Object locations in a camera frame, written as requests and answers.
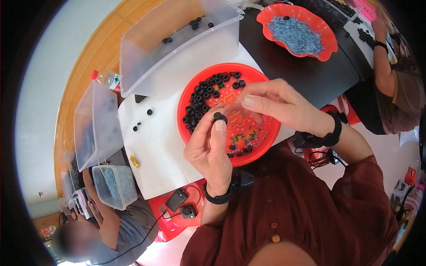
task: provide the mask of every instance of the floor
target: floor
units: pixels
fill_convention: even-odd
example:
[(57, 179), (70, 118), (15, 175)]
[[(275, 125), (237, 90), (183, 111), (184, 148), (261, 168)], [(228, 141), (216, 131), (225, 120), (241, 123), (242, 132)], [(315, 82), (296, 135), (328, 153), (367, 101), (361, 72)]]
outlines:
[[(407, 142), (400, 147), (398, 135), (379, 136), (368, 131), (362, 123), (353, 127), (368, 141), (376, 156), (377, 163), (383, 171), (383, 185), (388, 196), (398, 179), (404, 179), (408, 167), (420, 168), (419, 145)], [(332, 188), (337, 179), (342, 177), (344, 167), (341, 164), (317, 168), (317, 177)], [(187, 228), (177, 238), (168, 243), (153, 243), (138, 259), (143, 266), (178, 266), (185, 246), (195, 232), (195, 227)]]

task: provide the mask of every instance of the fingernail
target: fingernail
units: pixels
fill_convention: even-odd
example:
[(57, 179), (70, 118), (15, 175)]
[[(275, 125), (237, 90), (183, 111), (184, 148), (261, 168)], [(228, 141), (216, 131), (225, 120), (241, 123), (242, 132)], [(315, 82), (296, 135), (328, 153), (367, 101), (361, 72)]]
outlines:
[(217, 120), (214, 123), (214, 130), (216, 131), (225, 131), (226, 130), (226, 123), (223, 120)]
[(247, 107), (253, 107), (254, 106), (254, 98), (252, 96), (244, 96), (242, 99), (242, 104)]

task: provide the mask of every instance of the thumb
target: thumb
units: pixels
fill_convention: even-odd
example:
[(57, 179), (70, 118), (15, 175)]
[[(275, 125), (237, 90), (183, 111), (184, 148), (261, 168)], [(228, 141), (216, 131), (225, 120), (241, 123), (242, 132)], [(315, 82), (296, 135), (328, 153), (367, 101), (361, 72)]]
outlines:
[(226, 145), (226, 123), (224, 120), (217, 120), (210, 133), (210, 153), (217, 156), (225, 153)]
[(242, 106), (249, 111), (279, 118), (290, 112), (290, 104), (276, 103), (265, 97), (246, 95), (242, 100)]

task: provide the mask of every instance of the black table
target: black table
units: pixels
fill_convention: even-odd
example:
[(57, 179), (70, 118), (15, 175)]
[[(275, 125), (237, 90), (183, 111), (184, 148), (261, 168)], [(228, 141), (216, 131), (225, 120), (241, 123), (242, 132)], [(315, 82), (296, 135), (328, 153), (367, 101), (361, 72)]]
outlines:
[(317, 108), (322, 108), (360, 80), (372, 69), (355, 42), (341, 29), (336, 32), (338, 51), (321, 62), (313, 57), (295, 57), (263, 36), (256, 21), (257, 9), (246, 9), (240, 20), (239, 41), (269, 79), (282, 78)]

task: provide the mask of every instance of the red plastic bowl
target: red plastic bowl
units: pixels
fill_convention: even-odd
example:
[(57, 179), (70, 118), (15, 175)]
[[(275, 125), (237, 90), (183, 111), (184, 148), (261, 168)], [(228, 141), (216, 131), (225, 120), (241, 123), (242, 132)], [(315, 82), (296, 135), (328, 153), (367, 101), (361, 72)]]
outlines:
[[(268, 81), (269, 79), (259, 72), (258, 70), (252, 68), (251, 66), (243, 65), (240, 63), (222, 63), (218, 65), (211, 66), (200, 73), (198, 73), (186, 86), (184, 91), (182, 92), (181, 98), (179, 99), (178, 110), (177, 110), (177, 122), (179, 133), (182, 137), (182, 140), (185, 144), (188, 144), (191, 134), (189, 134), (188, 129), (186, 129), (186, 124), (183, 123), (182, 118), (186, 114), (185, 108), (190, 104), (189, 100), (191, 98), (191, 93), (194, 92), (195, 86), (199, 84), (199, 81), (203, 81), (210, 77), (213, 74), (223, 73), (223, 72), (240, 72), (241, 80), (244, 80), (246, 84), (260, 82), (260, 81)], [(210, 108), (214, 107), (216, 104), (220, 102), (226, 102), (226, 104), (232, 104), (235, 98), (239, 95), (242, 89), (233, 89), (232, 83), (234, 83), (236, 79), (231, 77), (228, 82), (225, 82), (225, 88), (219, 90), (220, 97), (215, 99), (210, 97), (206, 103)], [(232, 166), (238, 167), (248, 163), (253, 162), (262, 156), (273, 144), (275, 141), (279, 129), (281, 127), (281, 123), (269, 116), (264, 116), (265, 122), (263, 123), (262, 128), (260, 129), (253, 118), (250, 116), (242, 117), (239, 115), (239, 112), (232, 113), (228, 117), (228, 125), (227, 125), (227, 142), (225, 146), (226, 153), (233, 153), (234, 157), (230, 158)], [(251, 142), (253, 146), (252, 152), (245, 154), (243, 156), (237, 157), (237, 152), (242, 152), (244, 147), (247, 147), (249, 142), (245, 142), (245, 140), (241, 137), (241, 134), (244, 134), (246, 138), (252, 138), (248, 135), (253, 133), (256, 130), (256, 138)], [(238, 141), (235, 142), (237, 148), (235, 150), (230, 150), (229, 145), (233, 144), (232, 138), (238, 136)]]
[[(319, 52), (318, 56), (315, 56), (313, 54), (294, 54), (292, 53), (288, 47), (285, 45), (285, 43), (277, 41), (274, 39), (271, 31), (268, 29), (268, 26), (266, 25), (271, 21), (271, 19), (274, 16), (290, 16), (297, 18), (300, 21), (304, 21), (311, 29), (321, 34), (321, 42), (324, 46), (324, 50)], [(265, 7), (262, 12), (260, 12), (257, 15), (256, 20), (263, 25), (263, 35), (266, 37), (266, 39), (276, 42), (279, 46), (282, 46), (286, 48), (292, 55), (297, 57), (315, 57), (318, 58), (320, 61), (327, 61), (332, 52), (337, 52), (337, 41), (336, 36), (330, 29), (330, 27), (325, 23), (325, 21), (322, 20), (322, 18), (318, 17), (317, 15), (313, 14), (309, 10), (301, 7), (301, 6), (292, 6), (287, 4), (275, 4)]]

